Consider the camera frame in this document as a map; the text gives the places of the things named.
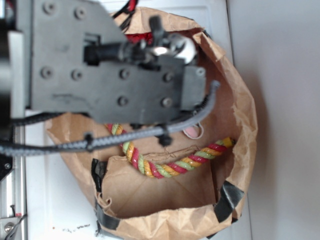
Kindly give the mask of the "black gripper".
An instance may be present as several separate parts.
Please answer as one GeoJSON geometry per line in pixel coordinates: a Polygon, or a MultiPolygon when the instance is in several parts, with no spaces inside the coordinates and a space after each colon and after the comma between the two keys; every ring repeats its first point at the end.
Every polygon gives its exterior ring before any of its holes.
{"type": "Polygon", "coordinates": [[[17,0],[26,37],[26,107],[85,113],[99,123],[167,124],[203,102],[205,70],[193,41],[165,27],[149,8],[128,15],[129,40],[116,19],[90,0],[17,0]]]}

